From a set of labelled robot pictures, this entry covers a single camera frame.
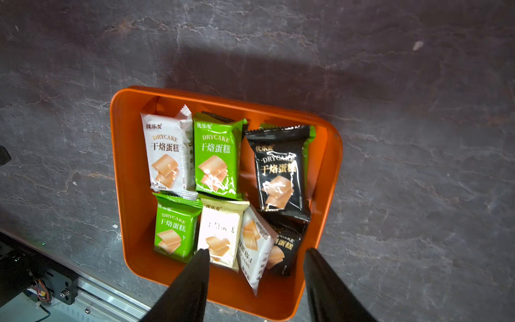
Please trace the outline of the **white cookie pack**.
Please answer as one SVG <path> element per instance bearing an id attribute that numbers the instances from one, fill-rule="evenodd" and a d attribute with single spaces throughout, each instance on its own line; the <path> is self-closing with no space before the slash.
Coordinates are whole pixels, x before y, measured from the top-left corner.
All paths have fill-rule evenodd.
<path id="1" fill-rule="evenodd" d="M 277 237 L 278 234 L 252 205 L 244 211 L 237 257 L 240 270 L 255 297 Z"/>
<path id="2" fill-rule="evenodd" d="M 151 189 L 195 200 L 193 115 L 184 105 L 174 117 L 141 113 Z"/>

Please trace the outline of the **black cookie pack top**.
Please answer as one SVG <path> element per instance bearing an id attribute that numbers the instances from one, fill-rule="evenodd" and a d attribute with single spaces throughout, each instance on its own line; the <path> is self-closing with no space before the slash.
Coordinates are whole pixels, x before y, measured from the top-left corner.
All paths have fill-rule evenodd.
<path id="1" fill-rule="evenodd" d="M 245 137 L 254 153 L 260 211 L 311 221 L 304 157 L 311 127 L 262 128 Z"/>

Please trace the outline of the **aluminium front rail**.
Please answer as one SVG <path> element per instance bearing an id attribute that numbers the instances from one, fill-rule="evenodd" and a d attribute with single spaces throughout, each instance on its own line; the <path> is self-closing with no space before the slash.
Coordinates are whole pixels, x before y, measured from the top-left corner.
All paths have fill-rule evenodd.
<path id="1" fill-rule="evenodd" d="M 2 321 L 139 321 L 151 307 L 98 280 L 80 278 L 72 304 L 44 303 L 29 288 L 1 308 Z"/>

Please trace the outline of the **orange storage box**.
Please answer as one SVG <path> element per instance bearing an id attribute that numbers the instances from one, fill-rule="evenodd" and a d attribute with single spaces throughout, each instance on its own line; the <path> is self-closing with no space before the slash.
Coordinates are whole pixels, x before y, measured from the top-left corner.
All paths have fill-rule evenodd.
<path id="1" fill-rule="evenodd" d="M 123 254 L 134 274 L 166 286 L 185 266 L 154 251 L 157 200 L 150 187 L 140 114 L 148 109 L 175 116 L 183 106 L 193 113 L 208 111 L 234 120 L 246 119 L 252 129 L 263 123 L 315 127 L 316 138 L 309 148 L 307 183 L 312 216 L 291 275 L 265 272 L 258 292 L 253 293 L 241 272 L 210 267 L 209 301 L 267 320 L 292 319 L 304 292 L 304 254 L 319 245 L 337 186 L 343 156 L 339 132 L 328 121 L 304 111 L 176 89 L 133 86 L 118 91 L 111 100 L 110 114 Z"/>

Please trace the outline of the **green cookie pack hidden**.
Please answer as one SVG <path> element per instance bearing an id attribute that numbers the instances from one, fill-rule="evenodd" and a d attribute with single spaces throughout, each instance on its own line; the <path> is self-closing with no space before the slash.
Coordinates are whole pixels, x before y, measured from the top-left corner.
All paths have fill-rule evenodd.
<path id="1" fill-rule="evenodd" d="M 263 131 L 267 143 L 277 143 L 281 152 L 299 152 L 302 154 L 303 191 L 308 199 L 308 168 L 309 146 L 314 142 L 317 134 L 314 126 L 293 125 L 278 126 L 273 123 L 261 123 L 259 130 Z"/>

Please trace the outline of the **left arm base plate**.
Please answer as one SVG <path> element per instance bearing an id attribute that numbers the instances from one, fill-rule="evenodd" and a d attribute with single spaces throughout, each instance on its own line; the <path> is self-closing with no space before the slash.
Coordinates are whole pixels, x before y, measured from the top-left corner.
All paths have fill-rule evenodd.
<path id="1" fill-rule="evenodd" d="M 1 306 L 29 289 L 45 304 L 75 302 L 79 275 L 68 267 L 1 233 Z"/>

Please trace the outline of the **black cookie pack bottom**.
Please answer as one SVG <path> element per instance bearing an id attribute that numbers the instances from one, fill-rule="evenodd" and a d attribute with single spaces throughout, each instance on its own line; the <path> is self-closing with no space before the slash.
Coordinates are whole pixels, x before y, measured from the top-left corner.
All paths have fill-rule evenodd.
<path id="1" fill-rule="evenodd" d="M 260 215 L 274 229 L 278 237 L 272 247 L 266 268 L 282 276 L 290 276 L 308 222 L 283 215 L 261 212 Z"/>

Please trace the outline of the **green cookie pack bottom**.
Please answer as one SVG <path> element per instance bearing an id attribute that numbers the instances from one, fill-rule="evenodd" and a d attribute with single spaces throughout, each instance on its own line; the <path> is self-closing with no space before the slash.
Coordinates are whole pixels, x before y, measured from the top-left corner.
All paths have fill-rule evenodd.
<path id="1" fill-rule="evenodd" d="M 197 249 L 200 200 L 156 193 L 157 200 L 154 251 L 187 263 Z"/>

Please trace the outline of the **cream cookie pack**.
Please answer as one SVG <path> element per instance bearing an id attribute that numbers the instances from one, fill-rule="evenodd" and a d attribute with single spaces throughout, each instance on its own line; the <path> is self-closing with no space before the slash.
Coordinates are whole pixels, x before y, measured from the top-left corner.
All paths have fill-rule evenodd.
<path id="1" fill-rule="evenodd" d="M 198 250 L 208 250 L 210 263 L 239 271 L 237 251 L 241 224 L 249 201 L 226 201 L 201 197 L 203 205 L 198 232 Z"/>

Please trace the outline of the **black cookie pack rear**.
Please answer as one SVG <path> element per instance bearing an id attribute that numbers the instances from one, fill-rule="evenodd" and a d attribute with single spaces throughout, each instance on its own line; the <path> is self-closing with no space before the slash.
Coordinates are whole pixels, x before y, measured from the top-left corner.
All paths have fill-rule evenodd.
<path id="1" fill-rule="evenodd" d="M 211 112 L 208 112 L 208 111 L 202 111 L 202 114 L 205 114 L 205 115 L 208 115 L 212 118 L 215 118 L 223 123 L 231 123 L 231 122 L 236 122 L 234 119 L 231 119 L 231 118 L 227 118 L 227 117 L 224 117 L 224 116 L 221 116 L 221 115 L 217 115 L 217 114 L 213 114 Z M 249 127 L 249 124 L 246 123 L 243 125 L 242 127 L 242 133 L 245 134 L 245 132 L 248 130 L 248 127 Z"/>

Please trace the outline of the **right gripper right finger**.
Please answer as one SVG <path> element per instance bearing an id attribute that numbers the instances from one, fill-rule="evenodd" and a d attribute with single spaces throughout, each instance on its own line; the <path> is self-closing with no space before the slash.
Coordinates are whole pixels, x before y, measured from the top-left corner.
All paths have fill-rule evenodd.
<path id="1" fill-rule="evenodd" d="M 315 248 L 306 251 L 303 270 L 313 321 L 376 322 Z"/>

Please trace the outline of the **white cookie pack top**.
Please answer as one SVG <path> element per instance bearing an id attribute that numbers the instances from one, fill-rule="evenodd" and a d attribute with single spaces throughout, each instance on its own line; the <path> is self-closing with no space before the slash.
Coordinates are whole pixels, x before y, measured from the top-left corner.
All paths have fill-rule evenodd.
<path id="1" fill-rule="evenodd" d="M 174 117 L 141 113 L 151 189 L 195 200 L 193 115 L 184 105 Z"/>

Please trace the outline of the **white cookie pack bottom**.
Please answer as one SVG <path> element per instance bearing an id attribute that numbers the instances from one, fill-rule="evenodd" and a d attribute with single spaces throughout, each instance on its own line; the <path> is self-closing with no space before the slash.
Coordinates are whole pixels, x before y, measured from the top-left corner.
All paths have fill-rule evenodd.
<path id="1" fill-rule="evenodd" d="M 278 234 L 252 205 L 244 211 L 237 257 L 240 270 L 255 297 L 277 237 Z"/>

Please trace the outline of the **green cookie pack top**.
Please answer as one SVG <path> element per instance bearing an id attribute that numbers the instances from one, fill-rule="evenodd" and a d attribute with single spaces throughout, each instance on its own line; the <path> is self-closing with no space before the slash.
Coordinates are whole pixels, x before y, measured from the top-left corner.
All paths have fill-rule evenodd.
<path id="1" fill-rule="evenodd" d="M 246 119 L 223 123 L 208 115 L 194 116 L 194 174 L 196 190 L 241 201 L 239 188 L 242 127 Z"/>

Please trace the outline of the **green cookie pack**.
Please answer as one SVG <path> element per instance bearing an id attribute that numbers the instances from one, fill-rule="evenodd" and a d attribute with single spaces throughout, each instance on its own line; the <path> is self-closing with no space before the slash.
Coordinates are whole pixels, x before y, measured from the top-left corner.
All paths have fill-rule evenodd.
<path id="1" fill-rule="evenodd" d="M 194 174 L 196 190 L 241 201 L 239 188 L 242 127 L 246 119 L 223 123 L 208 115 L 194 116 Z"/>
<path id="2" fill-rule="evenodd" d="M 157 200 L 154 251 L 187 263 L 197 249 L 200 200 L 156 193 Z"/>

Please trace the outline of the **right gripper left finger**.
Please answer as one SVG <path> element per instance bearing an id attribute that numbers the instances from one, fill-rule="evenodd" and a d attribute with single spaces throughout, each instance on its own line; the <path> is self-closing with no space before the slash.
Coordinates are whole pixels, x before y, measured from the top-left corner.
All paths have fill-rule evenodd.
<path id="1" fill-rule="evenodd" d="M 142 321 L 203 321 L 209 286 L 209 251 L 198 251 Z"/>

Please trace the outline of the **black cookie pack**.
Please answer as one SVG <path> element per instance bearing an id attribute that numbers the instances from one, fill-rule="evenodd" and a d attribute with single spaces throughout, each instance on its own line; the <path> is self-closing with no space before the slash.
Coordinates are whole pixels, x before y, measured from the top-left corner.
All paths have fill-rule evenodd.
<path id="1" fill-rule="evenodd" d="M 221 116 L 221 115 L 217 115 L 217 114 L 213 114 L 211 112 L 208 112 L 208 111 L 202 111 L 202 114 L 205 114 L 205 115 L 208 115 L 212 118 L 215 118 L 223 123 L 231 123 L 231 122 L 236 122 L 234 119 L 231 119 L 231 118 L 227 118 L 227 117 L 224 117 L 224 116 Z M 248 127 L 249 127 L 249 124 L 246 123 L 243 125 L 242 127 L 242 133 L 245 134 L 245 132 L 248 130 Z"/>
<path id="2" fill-rule="evenodd" d="M 304 157 L 311 127 L 262 128 L 245 137 L 254 153 L 260 211 L 311 221 Z"/>
<path id="3" fill-rule="evenodd" d="M 278 237 L 272 247 L 266 268 L 282 276 L 290 276 L 308 222 L 283 215 L 261 212 L 260 215 L 274 229 Z"/>

